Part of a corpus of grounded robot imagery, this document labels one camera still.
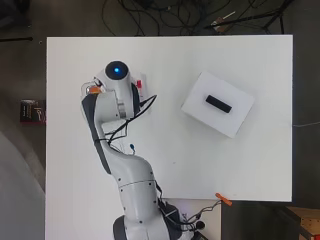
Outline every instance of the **white foam box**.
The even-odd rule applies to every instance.
[[[229,105],[226,113],[206,101],[212,97]],[[254,103],[254,97],[221,80],[202,72],[182,105],[182,111],[206,125],[234,138]]]

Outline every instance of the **orange tag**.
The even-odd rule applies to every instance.
[[[228,206],[231,207],[232,202],[229,199],[223,197],[220,193],[216,193],[216,197],[219,198],[222,202],[224,202],[225,204],[227,204]]]

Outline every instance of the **black object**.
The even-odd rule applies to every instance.
[[[211,95],[209,95],[207,97],[206,102],[210,103],[212,106],[215,106],[216,108],[219,108],[221,111],[224,111],[225,113],[229,113],[232,108],[228,104],[221,102],[219,99],[216,99],[215,97],[212,97]]]
[[[198,222],[196,223],[196,228],[197,228],[198,230],[203,230],[205,227],[206,227],[206,224],[205,224],[204,222],[202,222],[202,221],[198,221]]]
[[[46,100],[21,100],[20,123],[46,124]]]
[[[263,29],[266,33],[270,33],[270,31],[269,31],[270,25],[277,18],[279,18],[280,19],[281,33],[284,34],[284,26],[283,26],[282,16],[283,16],[284,11],[289,7],[289,5],[293,1],[294,0],[284,0],[282,5],[278,9],[274,10],[272,13],[258,14],[258,15],[254,15],[254,16],[250,16],[250,17],[239,18],[239,19],[236,19],[236,20],[221,22],[221,23],[217,23],[217,24],[214,24],[214,25],[206,26],[205,29],[213,29],[213,28],[218,27],[218,26],[236,24],[236,23],[240,23],[240,22],[250,21],[250,20],[253,20],[253,19],[272,17],[269,22],[267,22],[264,26],[261,27],[261,29]]]
[[[98,94],[89,94],[82,100],[82,106],[84,113],[86,115],[89,128],[91,130],[92,139],[94,141],[94,146],[97,149],[98,155],[100,157],[103,168],[108,174],[111,174],[107,159],[103,153],[103,149],[100,143],[100,139],[97,133],[97,129],[94,125],[94,109],[96,106]]]
[[[124,226],[124,216],[117,218],[113,223],[113,235],[115,240],[127,240]]]
[[[191,240],[209,240],[209,239],[203,236],[201,233],[195,232]]]
[[[6,39],[0,39],[0,42],[17,42],[17,41],[32,41],[32,37],[26,37],[26,38],[6,38]]]

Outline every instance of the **white robotic arm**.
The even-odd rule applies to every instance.
[[[128,67],[111,62],[94,81],[84,84],[82,108],[102,165],[118,184],[124,216],[114,223],[115,240],[181,239],[181,226],[191,224],[180,222],[179,211],[159,201],[151,165],[115,150],[111,141],[116,132],[111,140],[105,138],[102,124],[121,119],[130,122],[142,113]]]

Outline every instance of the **black cable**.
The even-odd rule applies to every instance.
[[[130,9],[128,7],[126,7],[124,4],[123,4],[123,0],[118,0],[118,2],[120,3],[120,5],[125,9],[127,10],[128,12],[137,12],[137,13],[144,13],[146,14],[147,16],[149,16],[157,25],[157,35],[160,36],[160,25],[159,25],[159,22],[157,21],[157,19],[155,19],[150,13],[144,11],[144,10],[138,10],[138,9]]]
[[[258,9],[259,7],[261,7],[263,4],[265,4],[266,2],[268,2],[269,0],[264,0],[262,1],[260,4],[258,4],[257,6],[254,6],[253,3],[255,1],[251,1],[251,0],[248,0],[249,4],[250,4],[250,7],[253,8],[253,9]]]
[[[224,9],[225,7],[227,7],[230,3],[231,3],[231,0],[228,0],[223,6],[221,6],[221,7],[218,8],[217,10],[214,10],[214,11],[208,13],[207,16],[206,16],[206,18],[209,17],[209,16],[211,16],[212,14],[215,14],[215,13],[221,11],[222,9]]]
[[[144,114],[150,107],[151,105],[154,103],[154,101],[156,100],[157,98],[157,95],[154,95],[152,98],[150,98],[151,102],[149,103],[149,105],[143,109],[140,113],[138,113],[136,116],[134,116],[133,118],[127,120],[124,124],[122,124],[120,127],[118,127],[114,132],[113,134],[111,135],[109,141],[108,141],[108,144],[110,145],[112,143],[112,141],[114,140],[114,136],[119,132],[121,131],[123,128],[127,127],[128,124],[130,122],[132,122],[133,120],[137,119],[138,117],[140,117],[142,114]]]
[[[136,10],[138,10],[138,8],[136,7],[136,5],[134,4],[134,0],[131,0],[131,3],[132,3],[132,5],[133,5],[133,7],[134,7]],[[139,12],[138,12],[138,24],[137,24],[137,26],[138,26],[138,28],[137,28],[137,33],[136,33],[135,36],[140,36],[140,35],[139,35],[139,32],[140,32],[140,31],[141,31],[141,33],[142,33],[142,36],[145,36],[145,33],[143,32],[142,27],[141,27],[141,15],[140,15]]]
[[[211,16],[211,15],[213,15],[213,14],[221,11],[221,10],[224,9],[225,7],[227,7],[227,6],[231,3],[231,1],[232,1],[232,0],[227,0],[227,2],[226,2],[224,5],[222,5],[220,8],[218,8],[218,9],[216,9],[216,10],[210,12],[210,13],[207,13],[207,14],[203,17],[203,19],[202,19],[201,16],[200,16],[198,22],[194,25],[194,27],[193,27],[193,29],[192,29],[192,34],[195,33],[195,28],[196,28],[202,21],[206,20],[209,16]]]
[[[196,218],[196,220],[194,221],[194,222],[196,222],[197,220],[200,219],[202,213],[211,212],[219,204],[221,204],[221,201],[215,202],[215,204],[213,204],[212,206],[202,208],[198,213],[196,213],[196,214],[192,215],[190,218],[188,218],[187,222],[189,222],[192,218]]]
[[[104,20],[104,9],[106,7],[107,2],[108,2],[108,0],[104,0],[104,2],[103,2],[102,9],[101,9],[101,19],[102,19],[102,22],[103,22],[104,26],[109,30],[109,32],[113,36],[116,36],[116,34],[111,30],[111,28],[107,25],[107,23]]]
[[[132,18],[132,20],[135,22],[135,24],[137,25],[138,27],[138,30],[137,30],[137,34],[136,35],[139,35],[139,30],[141,31],[142,35],[145,36],[141,26],[140,26],[140,13],[138,12],[138,16],[139,16],[139,23],[137,22],[137,20],[135,19],[135,17],[133,16],[133,14],[131,13],[131,11],[129,11],[127,9],[127,7],[124,5],[124,2],[123,0],[118,0],[118,3],[122,6],[123,9],[125,9],[127,11],[127,13],[130,15],[130,17]],[[131,3],[133,4],[134,8],[137,9],[136,5],[133,3],[133,1],[131,0]]]
[[[249,9],[251,8],[251,5],[249,4],[249,6],[237,17],[236,20],[240,19]],[[235,23],[232,24],[231,26],[229,26],[224,33],[229,32],[233,27],[235,26]]]

